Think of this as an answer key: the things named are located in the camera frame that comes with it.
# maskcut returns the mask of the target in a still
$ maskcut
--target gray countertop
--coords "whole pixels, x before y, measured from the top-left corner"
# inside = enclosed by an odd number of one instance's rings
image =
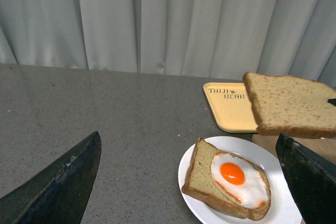
[[[199,137],[236,136],[203,92],[222,79],[0,65],[0,197],[93,131],[102,153],[82,223],[200,223],[177,171]]]

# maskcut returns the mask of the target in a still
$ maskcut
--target slice of bread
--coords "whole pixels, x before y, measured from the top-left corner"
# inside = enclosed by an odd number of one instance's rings
[[[294,76],[247,72],[243,76],[260,135],[320,138],[336,136],[336,90]]]
[[[261,220],[271,205],[271,191],[266,174],[259,166],[248,161],[254,169],[261,173],[267,186],[268,201],[264,206],[255,209],[239,206],[222,194],[213,182],[210,166],[215,154],[218,152],[225,153],[202,138],[197,140],[182,192],[224,214],[241,219]],[[230,153],[230,155],[242,158],[233,153]]]

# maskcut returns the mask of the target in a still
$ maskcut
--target white curtain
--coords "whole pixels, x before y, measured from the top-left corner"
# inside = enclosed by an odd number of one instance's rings
[[[336,0],[0,0],[0,62],[336,87]]]

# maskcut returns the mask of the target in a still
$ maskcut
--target wooden surface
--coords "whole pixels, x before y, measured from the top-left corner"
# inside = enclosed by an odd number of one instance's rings
[[[329,161],[336,164],[336,140],[335,139],[307,139],[307,138],[296,138],[294,139],[300,144],[312,151],[318,153],[322,157],[328,159]],[[252,142],[271,152],[274,156],[277,156],[275,145],[277,143],[277,136],[261,136],[258,134],[253,135]]]

